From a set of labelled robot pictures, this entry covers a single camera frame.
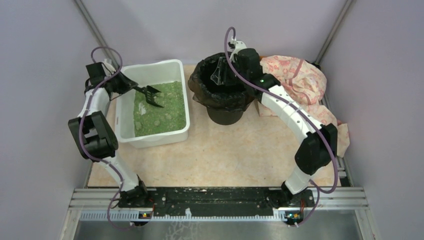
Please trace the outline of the black litter scoop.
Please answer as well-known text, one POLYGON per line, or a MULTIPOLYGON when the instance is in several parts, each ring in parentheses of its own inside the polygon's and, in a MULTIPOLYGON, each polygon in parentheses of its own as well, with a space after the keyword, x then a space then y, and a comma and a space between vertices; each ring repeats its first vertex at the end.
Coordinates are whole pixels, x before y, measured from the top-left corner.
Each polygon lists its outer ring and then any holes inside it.
POLYGON ((144 94, 145 100, 149 105, 157 107, 157 108, 163 108, 163 106, 155 102, 155 97, 157 96, 157 94, 162 93, 160 90, 150 85, 147 85, 144 87, 135 86, 133 89, 136 90, 137 92, 144 94))

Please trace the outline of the black trash bin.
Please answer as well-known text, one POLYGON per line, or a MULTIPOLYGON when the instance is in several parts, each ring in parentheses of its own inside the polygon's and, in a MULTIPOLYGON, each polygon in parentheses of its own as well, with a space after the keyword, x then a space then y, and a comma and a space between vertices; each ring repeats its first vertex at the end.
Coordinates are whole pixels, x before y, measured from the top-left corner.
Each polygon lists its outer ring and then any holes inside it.
POLYGON ((207 114, 209 118, 216 124, 222 126, 233 125, 238 122, 244 112, 242 110, 225 110, 225 109, 215 109, 212 107, 206 107, 207 114))

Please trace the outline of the white plastic litter box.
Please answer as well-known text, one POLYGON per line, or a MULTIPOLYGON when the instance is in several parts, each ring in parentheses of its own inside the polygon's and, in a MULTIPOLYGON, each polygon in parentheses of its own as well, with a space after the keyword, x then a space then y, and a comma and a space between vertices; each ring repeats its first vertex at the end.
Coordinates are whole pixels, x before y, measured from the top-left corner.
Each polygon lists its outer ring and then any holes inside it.
POLYGON ((171 59, 151 64, 136 64, 122 68, 122 73, 138 83, 161 91, 155 102, 146 102, 145 95, 131 90, 116 100, 115 135, 120 143, 135 148, 155 147, 187 140, 190 114, 183 64, 171 59), (165 118, 168 113, 171 120, 165 118), (135 122, 142 128, 135 129, 135 122))

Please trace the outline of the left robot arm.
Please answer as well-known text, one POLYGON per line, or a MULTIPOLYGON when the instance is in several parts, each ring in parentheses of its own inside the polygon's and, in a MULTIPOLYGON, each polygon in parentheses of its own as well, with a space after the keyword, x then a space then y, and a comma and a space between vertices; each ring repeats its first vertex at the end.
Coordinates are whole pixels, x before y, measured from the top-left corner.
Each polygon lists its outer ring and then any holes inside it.
POLYGON ((108 63, 95 62, 86 70, 89 78, 85 82, 83 108, 68 121, 75 144, 84 159, 100 164, 116 181, 118 191, 112 200, 118 207, 151 207, 153 201, 146 185, 119 155, 119 141, 106 119, 114 93, 121 96, 131 90, 146 90, 108 63))

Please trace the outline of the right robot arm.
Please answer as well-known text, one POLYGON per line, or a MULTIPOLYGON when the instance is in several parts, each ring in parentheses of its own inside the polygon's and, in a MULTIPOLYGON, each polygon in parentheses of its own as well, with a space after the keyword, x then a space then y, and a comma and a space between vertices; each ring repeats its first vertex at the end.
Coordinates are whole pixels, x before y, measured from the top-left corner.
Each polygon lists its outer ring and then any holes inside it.
POLYGON ((224 90, 241 87, 249 97, 272 110, 300 143, 294 155, 294 170, 281 186, 287 196, 301 193, 319 169, 335 163, 337 127, 332 123, 324 124, 303 110, 281 81, 274 74, 265 72, 255 49, 219 53, 212 61, 216 64, 210 76, 214 86, 224 90))

